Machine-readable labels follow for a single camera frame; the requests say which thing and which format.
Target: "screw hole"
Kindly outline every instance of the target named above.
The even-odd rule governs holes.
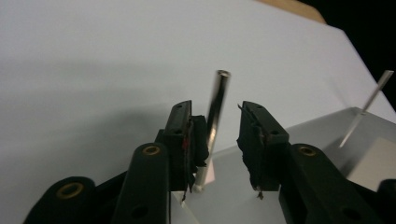
[[[56,196],[62,200],[71,199],[78,196],[83,189],[84,189],[84,185],[82,185],[81,183],[78,182],[69,183],[59,188],[58,191],[56,192]]]
[[[156,154],[160,153],[160,151],[161,151],[160,148],[159,147],[155,147],[155,146],[145,147],[143,149],[143,153],[148,155],[148,156],[156,155]]]
[[[361,220],[361,214],[359,214],[358,211],[356,211],[356,210],[354,210],[354,209],[352,209],[352,208],[347,208],[347,207],[342,208],[342,209],[341,209],[341,212],[343,212],[343,214],[344,214],[346,217],[349,217],[350,219],[353,219],[353,220]]]
[[[145,217],[149,212],[149,209],[144,205],[138,205],[134,209],[132,209],[132,217],[133,218],[141,218]]]
[[[315,156],[317,155],[317,152],[309,147],[300,147],[299,148],[300,153],[303,153],[305,156]]]

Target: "red marking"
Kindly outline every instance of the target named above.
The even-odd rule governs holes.
[[[184,150],[187,150],[187,149],[189,148],[189,144],[190,144],[189,139],[188,139],[188,138],[184,138],[184,139],[183,139],[183,143],[181,144],[181,147],[182,147]]]

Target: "brass insert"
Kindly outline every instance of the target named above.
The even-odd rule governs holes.
[[[63,185],[56,192],[56,197],[62,200],[71,199],[79,195],[84,189],[84,185],[78,182]]]
[[[143,149],[143,154],[146,154],[146,155],[148,155],[148,156],[153,156],[153,155],[156,155],[156,154],[158,154],[158,153],[160,153],[160,148],[159,147],[155,147],[155,146],[152,146],[152,147],[145,147],[144,149]]]
[[[314,149],[309,148],[309,147],[300,147],[298,150],[300,153],[304,154],[305,156],[317,155],[317,152]]]

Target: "shiny metal cylinder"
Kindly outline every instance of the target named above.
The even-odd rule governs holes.
[[[219,70],[217,72],[209,113],[207,115],[206,141],[207,141],[207,148],[209,150],[209,156],[205,161],[207,165],[209,165],[212,156],[213,146],[215,145],[222,102],[224,99],[225,92],[227,90],[227,85],[230,76],[231,74],[224,70]],[[206,175],[207,175],[207,167],[201,167],[198,169],[198,173],[195,178],[195,186],[194,186],[195,191],[201,192],[204,189]]]

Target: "white table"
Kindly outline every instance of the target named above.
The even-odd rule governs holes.
[[[236,145],[244,100],[288,128],[362,106],[375,88],[343,31],[259,2],[2,3],[2,221],[21,223],[62,178],[126,170],[172,105],[205,115],[218,69],[233,76],[216,151]],[[369,111],[396,122],[382,93]]]

